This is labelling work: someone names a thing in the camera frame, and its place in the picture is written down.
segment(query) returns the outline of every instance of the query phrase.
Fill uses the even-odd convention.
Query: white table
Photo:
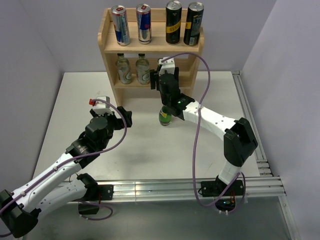
[[[199,100],[207,84],[208,74],[199,72],[193,98]],[[161,126],[158,113],[162,106],[160,93],[150,89],[132,89],[125,94],[124,103],[132,111],[133,126],[123,143],[102,154],[81,172],[102,180],[190,179],[192,177],[192,148],[196,125],[173,119]],[[92,118],[89,99],[109,96],[115,99],[105,72],[65,73],[44,138],[34,176],[49,167],[77,139]],[[243,117],[241,103],[231,72],[211,72],[210,90],[203,105],[227,117]],[[108,147],[122,136],[115,131]],[[196,177],[215,178],[225,163],[223,142],[201,129],[196,158]],[[254,154],[245,162],[242,171],[247,177],[259,177]]]

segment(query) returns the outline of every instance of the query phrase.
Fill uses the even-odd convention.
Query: bottle
[[[121,83],[129,84],[132,82],[131,68],[128,59],[123,53],[118,53],[118,61],[116,61],[116,69]]]
[[[163,106],[159,112],[159,122],[162,126],[168,126],[171,123],[172,115],[168,113],[166,106]]]
[[[144,53],[139,53],[139,59],[135,63],[136,77],[142,85],[150,83],[150,66],[149,61],[145,59]]]

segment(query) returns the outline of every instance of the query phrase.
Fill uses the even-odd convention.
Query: black can with yellow stripe
[[[182,5],[173,0],[166,4],[165,40],[168,44],[177,44],[180,41]]]
[[[205,7],[201,2],[192,2],[189,4],[183,38],[184,43],[189,46],[198,44],[204,9]]]

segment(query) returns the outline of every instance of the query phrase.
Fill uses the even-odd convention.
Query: red cap
[[[89,104],[92,105],[92,106],[94,106],[94,105],[96,104],[96,102],[95,102],[95,101],[92,101],[92,98],[90,98]]]

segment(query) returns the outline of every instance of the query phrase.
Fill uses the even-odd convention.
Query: energy drink can
[[[148,44],[151,42],[151,8],[147,4],[136,6],[136,21],[138,23],[139,42]]]
[[[173,0],[165,8],[165,40],[168,44],[177,44],[180,41],[182,5]]]
[[[121,46],[128,45],[130,43],[130,35],[126,8],[121,5],[116,5],[111,8],[111,13],[116,41]]]
[[[189,46],[198,44],[204,9],[205,7],[201,2],[189,4],[183,37],[184,43]]]

